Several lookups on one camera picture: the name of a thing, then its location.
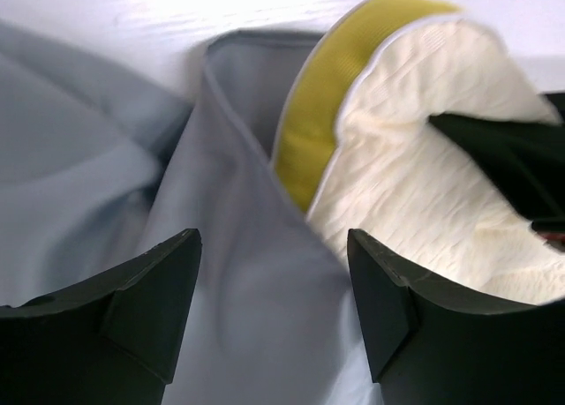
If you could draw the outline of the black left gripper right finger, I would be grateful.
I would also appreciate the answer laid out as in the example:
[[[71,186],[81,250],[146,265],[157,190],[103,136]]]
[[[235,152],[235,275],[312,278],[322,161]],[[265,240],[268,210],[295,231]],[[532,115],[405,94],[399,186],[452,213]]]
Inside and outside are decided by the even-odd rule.
[[[387,404],[561,404],[564,303],[469,289],[349,232],[350,277],[372,379]]]

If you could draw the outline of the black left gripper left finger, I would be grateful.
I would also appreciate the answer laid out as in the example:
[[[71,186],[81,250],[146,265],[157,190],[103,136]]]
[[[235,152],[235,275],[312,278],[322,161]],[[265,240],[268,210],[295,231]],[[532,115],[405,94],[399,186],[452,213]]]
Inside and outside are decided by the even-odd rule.
[[[179,232],[65,289],[1,310],[4,404],[158,404],[175,375],[201,238]]]

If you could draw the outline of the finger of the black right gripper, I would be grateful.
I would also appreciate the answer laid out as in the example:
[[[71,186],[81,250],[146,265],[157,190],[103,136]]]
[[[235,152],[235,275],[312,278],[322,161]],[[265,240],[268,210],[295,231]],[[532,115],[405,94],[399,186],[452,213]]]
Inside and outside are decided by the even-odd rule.
[[[462,148],[531,229],[564,246],[564,123],[494,121],[457,114],[430,124]]]

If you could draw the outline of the grey pillowcase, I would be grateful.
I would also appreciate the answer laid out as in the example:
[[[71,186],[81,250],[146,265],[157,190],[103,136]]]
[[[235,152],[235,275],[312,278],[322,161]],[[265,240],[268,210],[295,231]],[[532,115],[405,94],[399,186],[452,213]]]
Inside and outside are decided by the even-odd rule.
[[[200,233],[158,404],[379,404],[350,277],[270,159],[313,33],[237,31],[190,103],[99,56],[1,26],[1,310]]]

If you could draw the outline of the cream and yellow pillow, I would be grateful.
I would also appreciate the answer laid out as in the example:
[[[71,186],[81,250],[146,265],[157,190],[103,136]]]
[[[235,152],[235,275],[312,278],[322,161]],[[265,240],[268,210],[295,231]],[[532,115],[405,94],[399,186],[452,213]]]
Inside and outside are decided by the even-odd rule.
[[[556,125],[488,26],[438,0],[367,0],[315,46],[287,97],[272,163],[310,227],[341,259],[349,229],[494,296],[564,296],[548,246],[432,116]]]

